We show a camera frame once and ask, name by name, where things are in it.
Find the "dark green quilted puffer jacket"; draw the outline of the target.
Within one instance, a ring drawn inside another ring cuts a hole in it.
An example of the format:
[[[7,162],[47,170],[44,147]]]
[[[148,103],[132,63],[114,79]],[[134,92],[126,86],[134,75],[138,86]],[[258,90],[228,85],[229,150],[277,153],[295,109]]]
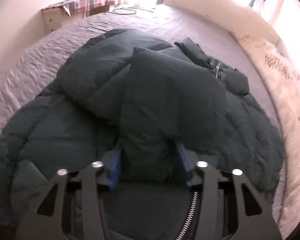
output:
[[[0,134],[0,239],[281,239],[283,141],[191,39],[90,39]]]

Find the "beige floral leaf blanket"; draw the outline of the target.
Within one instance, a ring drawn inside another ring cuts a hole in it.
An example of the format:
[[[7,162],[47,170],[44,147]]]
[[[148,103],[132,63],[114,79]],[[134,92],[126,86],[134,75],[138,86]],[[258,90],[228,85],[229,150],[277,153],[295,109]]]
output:
[[[300,74],[277,48],[264,38],[237,35],[270,92],[279,116],[286,153],[286,185],[279,230],[292,238],[300,227]]]

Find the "grey quilted bed mattress cover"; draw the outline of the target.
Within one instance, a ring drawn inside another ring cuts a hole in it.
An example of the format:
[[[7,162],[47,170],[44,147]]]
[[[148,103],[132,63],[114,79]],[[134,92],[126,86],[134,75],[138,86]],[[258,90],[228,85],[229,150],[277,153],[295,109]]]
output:
[[[271,205],[284,148],[239,70],[191,39],[170,44],[113,29],[74,52],[0,135],[0,225],[15,228],[39,196],[53,216],[59,171],[81,175],[121,146],[115,189],[100,194],[111,231],[171,238],[198,224],[200,192],[187,187],[175,142],[219,171],[240,169]]]

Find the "beige upholstered headboard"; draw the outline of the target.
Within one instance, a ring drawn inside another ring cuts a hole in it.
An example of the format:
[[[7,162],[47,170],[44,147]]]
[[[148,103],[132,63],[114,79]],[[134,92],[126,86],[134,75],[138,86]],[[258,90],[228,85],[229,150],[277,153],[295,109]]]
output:
[[[241,7],[231,0],[164,0],[164,5],[178,7],[203,16],[234,36],[245,34],[278,44],[274,28],[253,9]]]

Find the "red plaid cloth on nightstand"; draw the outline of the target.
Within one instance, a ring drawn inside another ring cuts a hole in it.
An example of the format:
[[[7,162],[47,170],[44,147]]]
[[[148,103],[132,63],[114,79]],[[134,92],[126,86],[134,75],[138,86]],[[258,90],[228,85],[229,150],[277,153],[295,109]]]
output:
[[[80,12],[90,11],[106,5],[118,5],[120,0],[64,0],[42,9],[42,12],[48,10],[61,9],[68,16],[78,14]]]

